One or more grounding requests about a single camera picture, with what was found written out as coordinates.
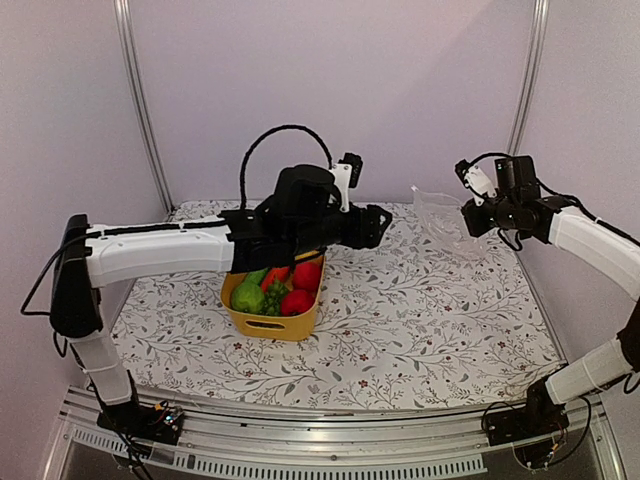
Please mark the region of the clear zip top bag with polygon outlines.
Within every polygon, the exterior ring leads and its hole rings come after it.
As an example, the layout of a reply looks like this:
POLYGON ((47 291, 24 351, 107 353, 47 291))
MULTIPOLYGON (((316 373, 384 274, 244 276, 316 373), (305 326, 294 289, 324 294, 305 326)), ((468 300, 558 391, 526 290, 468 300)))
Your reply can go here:
POLYGON ((414 213, 434 247, 469 260, 485 256, 486 242, 468 233, 459 199, 444 193, 425 192, 416 185, 411 186, 411 191, 414 213))

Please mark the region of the green apple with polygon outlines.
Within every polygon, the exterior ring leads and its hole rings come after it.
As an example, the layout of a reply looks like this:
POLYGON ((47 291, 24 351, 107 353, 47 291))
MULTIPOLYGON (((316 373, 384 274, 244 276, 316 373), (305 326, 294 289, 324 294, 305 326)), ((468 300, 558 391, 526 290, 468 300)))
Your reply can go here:
POLYGON ((259 314, 265 303, 265 294, 254 283, 241 283, 231 294, 231 308, 235 311, 259 314))

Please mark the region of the yellow plastic basket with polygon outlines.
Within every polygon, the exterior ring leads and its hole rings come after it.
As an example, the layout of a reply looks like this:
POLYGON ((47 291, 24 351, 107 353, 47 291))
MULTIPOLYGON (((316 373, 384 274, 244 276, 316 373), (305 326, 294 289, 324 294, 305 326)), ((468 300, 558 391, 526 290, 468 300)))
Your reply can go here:
POLYGON ((231 304, 233 290, 245 279, 245 274, 227 274, 220 292, 220 300, 232 323, 245 336, 271 340, 298 342, 308 338, 314 330, 319 305, 320 288, 323 286, 325 257, 319 251, 297 257, 302 263, 320 268, 318 288, 312 293, 309 308, 297 315, 269 316, 234 310, 231 304))

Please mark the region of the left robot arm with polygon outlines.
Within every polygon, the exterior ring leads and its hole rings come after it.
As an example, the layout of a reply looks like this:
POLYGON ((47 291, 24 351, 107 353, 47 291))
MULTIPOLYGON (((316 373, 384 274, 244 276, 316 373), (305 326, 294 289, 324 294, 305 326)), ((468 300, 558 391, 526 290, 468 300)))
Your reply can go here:
POLYGON ((391 224, 387 210, 353 205, 351 166, 283 169, 274 193, 250 209, 190 222, 136 226, 90 225, 68 220, 55 256, 49 321, 69 340, 111 419, 128 434, 148 426, 135 385, 122 365, 99 307, 101 288, 121 281, 189 271, 248 273, 293 265, 331 245, 374 249, 391 224))

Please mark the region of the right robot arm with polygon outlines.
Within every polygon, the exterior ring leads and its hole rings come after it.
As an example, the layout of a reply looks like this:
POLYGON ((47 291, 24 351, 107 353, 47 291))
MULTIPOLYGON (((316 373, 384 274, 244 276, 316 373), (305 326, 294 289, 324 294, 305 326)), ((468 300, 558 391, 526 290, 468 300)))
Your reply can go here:
POLYGON ((481 158, 461 160, 455 173, 472 199, 461 208, 468 232, 514 235, 519 250, 532 238, 572 255, 593 272, 561 274, 554 284, 572 294, 567 317, 575 323, 589 315, 587 330, 596 334, 592 350, 529 387, 517 427, 537 436, 563 406, 588 393, 605 391, 639 370, 639 243, 592 214, 574 195, 546 186, 529 156, 492 152, 495 175, 481 168, 481 158))

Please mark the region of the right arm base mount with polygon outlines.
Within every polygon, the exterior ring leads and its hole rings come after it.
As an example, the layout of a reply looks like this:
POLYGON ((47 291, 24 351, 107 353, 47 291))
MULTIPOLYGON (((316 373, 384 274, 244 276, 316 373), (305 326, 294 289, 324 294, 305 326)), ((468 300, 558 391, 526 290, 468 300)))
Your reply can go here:
POLYGON ((545 385, 537 380, 527 388, 525 404, 515 407, 506 402, 494 402, 483 413, 481 429, 491 446, 503 445, 539 436, 541 442, 517 447, 516 460, 528 469, 549 467, 567 440, 569 420, 564 405, 552 402, 545 385))

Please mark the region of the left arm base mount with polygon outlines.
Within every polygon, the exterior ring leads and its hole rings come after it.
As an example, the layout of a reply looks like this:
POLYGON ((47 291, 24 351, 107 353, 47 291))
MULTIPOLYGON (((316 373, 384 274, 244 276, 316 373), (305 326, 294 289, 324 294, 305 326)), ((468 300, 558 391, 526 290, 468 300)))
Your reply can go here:
POLYGON ((184 410, 170 406, 166 400, 154 406, 139 402, 136 390, 131 398, 118 405, 107 405, 96 394, 100 405, 97 425, 123 436, 167 445, 177 445, 184 424, 184 410))

